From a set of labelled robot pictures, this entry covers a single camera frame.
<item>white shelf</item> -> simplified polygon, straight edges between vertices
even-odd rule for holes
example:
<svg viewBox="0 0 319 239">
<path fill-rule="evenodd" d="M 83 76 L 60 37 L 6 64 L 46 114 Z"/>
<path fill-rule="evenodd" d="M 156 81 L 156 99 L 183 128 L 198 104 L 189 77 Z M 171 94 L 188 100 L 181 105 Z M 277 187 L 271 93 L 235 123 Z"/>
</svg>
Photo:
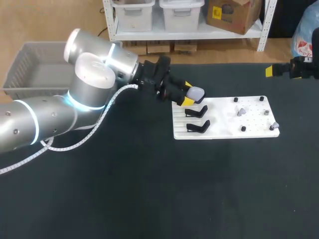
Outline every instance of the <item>white shelf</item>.
<svg viewBox="0 0 319 239">
<path fill-rule="evenodd" d="M 153 30 L 149 32 L 124 32 L 119 26 L 118 19 L 113 17 L 114 10 L 111 0 L 103 0 L 105 19 L 111 41 L 154 41 L 154 40 L 199 40 L 199 39 L 229 39 L 229 38 L 259 38 L 257 51 L 264 51 L 269 29 L 273 20 L 277 0 L 265 0 L 264 25 L 260 20 L 250 28 L 246 35 L 239 35 L 206 24 L 203 14 L 199 18 L 197 32 L 171 33 L 165 31 L 162 9 L 156 4 L 153 13 Z"/>
<path fill-rule="evenodd" d="M 125 32 L 121 31 L 120 26 L 115 26 L 115 29 L 117 30 L 113 38 L 119 41 L 260 38 L 262 33 L 262 24 L 258 19 L 245 35 L 240 35 L 207 25 L 205 17 L 203 14 L 201 14 L 197 32 L 171 33 L 165 31 L 164 15 L 162 9 L 159 6 L 155 6 L 153 9 L 152 31 Z"/>
</svg>

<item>plastic bag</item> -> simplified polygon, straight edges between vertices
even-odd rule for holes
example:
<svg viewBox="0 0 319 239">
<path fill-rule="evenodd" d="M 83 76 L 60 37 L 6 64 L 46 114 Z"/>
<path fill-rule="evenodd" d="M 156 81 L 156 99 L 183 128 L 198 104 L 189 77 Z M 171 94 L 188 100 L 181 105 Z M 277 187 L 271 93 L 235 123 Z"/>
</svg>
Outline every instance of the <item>plastic bag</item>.
<svg viewBox="0 0 319 239">
<path fill-rule="evenodd" d="M 292 43 L 292 54 L 296 56 L 313 56 L 311 38 L 313 31 L 319 27 L 319 1 L 310 5 L 296 29 Z"/>
</svg>

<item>power cord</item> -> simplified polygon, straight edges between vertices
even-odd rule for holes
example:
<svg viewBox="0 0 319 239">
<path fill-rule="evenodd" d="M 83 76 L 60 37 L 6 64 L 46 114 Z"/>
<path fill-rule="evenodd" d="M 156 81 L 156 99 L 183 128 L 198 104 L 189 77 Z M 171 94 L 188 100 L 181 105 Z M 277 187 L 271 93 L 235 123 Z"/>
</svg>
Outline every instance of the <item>power cord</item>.
<svg viewBox="0 0 319 239">
<path fill-rule="evenodd" d="M 100 9 L 100 13 L 105 13 L 105 10 L 104 10 L 104 8 L 101 8 Z M 106 27 L 106 28 L 104 28 L 99 34 L 98 34 L 98 36 L 100 36 L 104 31 L 106 31 L 108 28 Z"/>
</svg>

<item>white plastic bin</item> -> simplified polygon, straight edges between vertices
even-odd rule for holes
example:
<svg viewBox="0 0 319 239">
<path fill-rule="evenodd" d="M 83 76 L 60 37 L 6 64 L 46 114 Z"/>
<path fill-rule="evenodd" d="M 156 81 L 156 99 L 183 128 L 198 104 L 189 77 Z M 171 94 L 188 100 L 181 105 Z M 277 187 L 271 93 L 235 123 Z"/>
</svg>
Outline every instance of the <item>white plastic bin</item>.
<svg viewBox="0 0 319 239">
<path fill-rule="evenodd" d="M 205 0 L 159 0 L 168 32 L 196 32 Z"/>
<path fill-rule="evenodd" d="M 152 8 L 155 0 L 144 0 L 145 3 L 141 4 L 129 4 L 134 2 L 133 0 L 121 0 L 121 2 L 112 1 L 112 6 L 115 8 L 119 27 L 122 31 L 152 30 Z"/>
</svg>

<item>black table surface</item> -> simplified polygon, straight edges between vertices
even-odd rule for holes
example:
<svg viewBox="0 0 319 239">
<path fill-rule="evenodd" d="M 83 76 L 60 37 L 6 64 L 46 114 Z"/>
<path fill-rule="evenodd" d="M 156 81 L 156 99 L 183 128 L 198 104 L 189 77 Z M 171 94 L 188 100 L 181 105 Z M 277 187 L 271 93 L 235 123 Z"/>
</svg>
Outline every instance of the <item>black table surface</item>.
<svg viewBox="0 0 319 239">
<path fill-rule="evenodd" d="M 83 146 L 0 177 L 0 238 L 319 238 L 319 82 L 266 79 L 268 66 L 172 72 L 208 97 L 267 96 L 278 138 L 174 140 L 171 104 L 127 90 Z M 0 167 L 39 148 L 2 154 Z"/>
</svg>

